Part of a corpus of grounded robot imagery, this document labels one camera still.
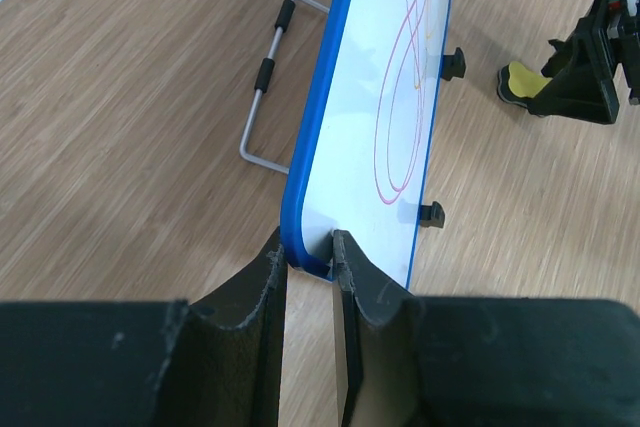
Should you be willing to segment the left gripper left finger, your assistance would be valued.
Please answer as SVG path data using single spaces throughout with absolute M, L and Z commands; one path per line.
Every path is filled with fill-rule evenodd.
M 287 265 L 278 234 L 197 302 L 1 306 L 5 426 L 274 426 Z

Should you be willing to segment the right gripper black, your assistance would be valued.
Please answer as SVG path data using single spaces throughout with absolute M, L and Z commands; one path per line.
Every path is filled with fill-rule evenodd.
M 541 69 L 549 82 L 528 103 L 541 117 L 611 125 L 619 112 L 614 77 L 624 73 L 628 100 L 639 100 L 639 0 L 593 0 L 585 17 Z

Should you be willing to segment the yellow black whiteboard eraser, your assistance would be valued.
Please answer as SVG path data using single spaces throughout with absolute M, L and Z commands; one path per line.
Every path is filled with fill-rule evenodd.
M 528 109 L 550 81 L 521 62 L 512 61 L 498 71 L 496 90 L 503 102 Z

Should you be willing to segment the blue framed whiteboard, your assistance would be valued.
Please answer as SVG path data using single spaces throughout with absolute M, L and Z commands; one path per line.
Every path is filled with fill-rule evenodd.
M 332 0 L 280 209 L 290 265 L 331 277 L 349 232 L 402 286 L 414 263 L 451 0 Z

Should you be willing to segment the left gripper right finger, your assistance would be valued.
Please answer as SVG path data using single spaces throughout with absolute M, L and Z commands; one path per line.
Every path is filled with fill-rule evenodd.
M 343 426 L 635 426 L 639 318 L 606 299 L 417 296 L 333 235 Z

